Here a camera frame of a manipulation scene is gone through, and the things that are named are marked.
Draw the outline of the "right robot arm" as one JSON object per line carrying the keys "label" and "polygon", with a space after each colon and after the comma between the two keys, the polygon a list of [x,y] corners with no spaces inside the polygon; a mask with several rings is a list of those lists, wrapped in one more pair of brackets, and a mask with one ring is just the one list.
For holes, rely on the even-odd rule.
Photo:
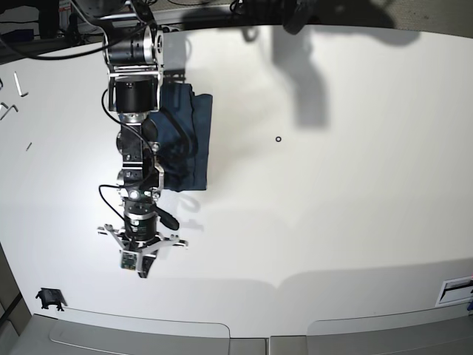
{"label": "right robot arm", "polygon": [[116,144],[122,167],[114,188],[123,207],[123,226],[106,224],[98,233],[118,243],[121,268],[146,278],[159,250],[188,245],[177,233],[177,219],[158,206],[165,188],[165,159],[151,114],[168,118],[185,149],[190,147],[183,128],[160,105],[163,28],[146,1],[74,1],[73,5],[84,21],[103,32],[108,87],[101,106],[120,125]]}

